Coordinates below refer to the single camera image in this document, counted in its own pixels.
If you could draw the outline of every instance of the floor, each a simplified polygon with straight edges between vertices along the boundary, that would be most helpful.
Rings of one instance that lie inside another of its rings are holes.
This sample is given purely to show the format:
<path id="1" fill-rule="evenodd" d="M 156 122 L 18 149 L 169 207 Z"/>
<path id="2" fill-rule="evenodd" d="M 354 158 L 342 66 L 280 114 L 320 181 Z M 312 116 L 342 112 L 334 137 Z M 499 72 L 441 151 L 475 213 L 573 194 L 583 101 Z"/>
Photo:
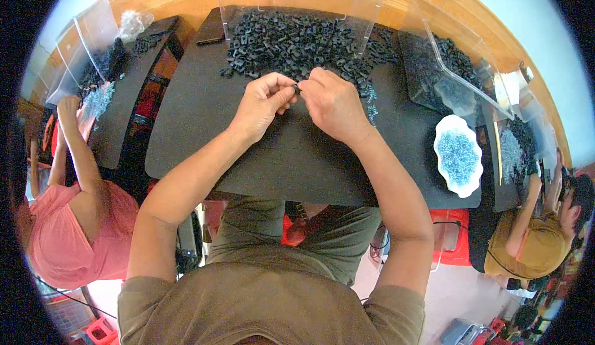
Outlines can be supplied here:
<path id="1" fill-rule="evenodd" d="M 378 273 L 368 253 L 362 257 L 353 290 L 361 298 L 368 297 Z M 88 285 L 95 305 L 117 315 L 117 296 L 121 280 L 97 281 Z M 513 296 L 472 267 L 440 265 L 430 275 L 425 296 L 426 318 L 420 344 L 438 345 L 439 337 L 454 318 L 465 318 L 489 324 L 494 317 L 510 319 L 519 304 Z M 115 319 L 109 318 L 115 325 Z"/>

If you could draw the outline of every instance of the smartphone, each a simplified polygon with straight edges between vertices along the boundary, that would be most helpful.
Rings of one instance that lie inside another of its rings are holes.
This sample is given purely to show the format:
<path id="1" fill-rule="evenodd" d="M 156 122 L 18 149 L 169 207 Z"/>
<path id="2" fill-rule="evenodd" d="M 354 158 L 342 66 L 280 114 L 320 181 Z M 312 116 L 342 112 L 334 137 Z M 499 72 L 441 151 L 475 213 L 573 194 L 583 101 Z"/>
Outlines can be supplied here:
<path id="1" fill-rule="evenodd" d="M 221 42 L 224 37 L 221 11 L 219 7 L 213 8 L 196 32 L 196 45 Z"/>

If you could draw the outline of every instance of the white dish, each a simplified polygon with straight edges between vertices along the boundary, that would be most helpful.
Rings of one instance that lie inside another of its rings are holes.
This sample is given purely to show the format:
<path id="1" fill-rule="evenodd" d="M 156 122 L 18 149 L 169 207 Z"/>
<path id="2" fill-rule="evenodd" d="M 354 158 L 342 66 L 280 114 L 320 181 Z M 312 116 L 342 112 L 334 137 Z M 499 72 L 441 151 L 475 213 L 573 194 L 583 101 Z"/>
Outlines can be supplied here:
<path id="1" fill-rule="evenodd" d="M 473 150 L 478 155 L 477 163 L 475 163 L 475 170 L 471 175 L 469 183 L 465 186 L 459 186 L 457 184 L 451 184 L 449 174 L 442 171 L 442 155 L 438 152 L 438 142 L 445 132 L 457 132 L 463 133 L 467 138 L 474 144 Z M 442 118 L 442 120 L 436 125 L 436 139 L 434 140 L 434 151 L 438 156 L 438 172 L 446 180 L 446 185 L 451 192 L 458 194 L 460 198 L 467 198 L 470 196 L 478 187 L 480 187 L 480 178 L 483 173 L 483 166 L 481 165 L 481 148 L 477 145 L 477 135 L 473 130 L 467 126 L 465 119 L 457 117 L 456 115 L 450 115 Z"/>

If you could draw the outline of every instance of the black work mat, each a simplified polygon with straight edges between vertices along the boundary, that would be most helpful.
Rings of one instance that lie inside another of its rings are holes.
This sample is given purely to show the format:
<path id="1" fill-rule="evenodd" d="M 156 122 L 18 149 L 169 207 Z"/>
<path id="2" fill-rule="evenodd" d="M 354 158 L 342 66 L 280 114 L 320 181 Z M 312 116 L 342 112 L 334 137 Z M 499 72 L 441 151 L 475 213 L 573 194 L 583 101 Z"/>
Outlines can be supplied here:
<path id="1" fill-rule="evenodd" d="M 120 162 L 120 152 L 130 118 L 145 79 L 155 61 L 163 52 L 168 37 L 166 35 L 157 46 L 137 57 L 131 57 L 124 72 L 126 76 L 115 82 L 114 95 L 107 110 L 97 119 L 97 129 L 91 131 L 89 146 L 93 150 L 97 165 L 111 170 Z M 134 42 L 126 44 L 126 52 L 131 53 Z"/>
<path id="2" fill-rule="evenodd" d="M 161 104 L 145 170 L 162 178 L 221 133 L 231 120 L 250 79 L 227 79 L 225 42 L 188 46 Z M 443 114 L 413 103 L 402 64 L 372 72 L 376 126 L 420 187 L 430 208 L 473 208 L 481 188 L 465 199 L 448 191 L 436 169 L 435 126 Z M 367 102 L 362 100 L 364 109 Z M 317 128 L 300 100 L 277 116 L 263 139 L 223 175 L 215 190 L 311 203 L 376 206 L 376 196 L 359 159 L 344 144 Z"/>

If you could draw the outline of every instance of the plastic bag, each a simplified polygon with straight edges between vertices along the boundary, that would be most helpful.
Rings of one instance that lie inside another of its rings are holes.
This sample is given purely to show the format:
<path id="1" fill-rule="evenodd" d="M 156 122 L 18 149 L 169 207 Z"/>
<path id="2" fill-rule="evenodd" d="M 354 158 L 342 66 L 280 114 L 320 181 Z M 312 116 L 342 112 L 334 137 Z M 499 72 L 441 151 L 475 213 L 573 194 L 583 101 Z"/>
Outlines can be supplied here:
<path id="1" fill-rule="evenodd" d="M 148 12 L 127 10 L 122 13 L 120 22 L 120 38 L 124 43 L 131 42 L 153 23 L 155 16 Z"/>

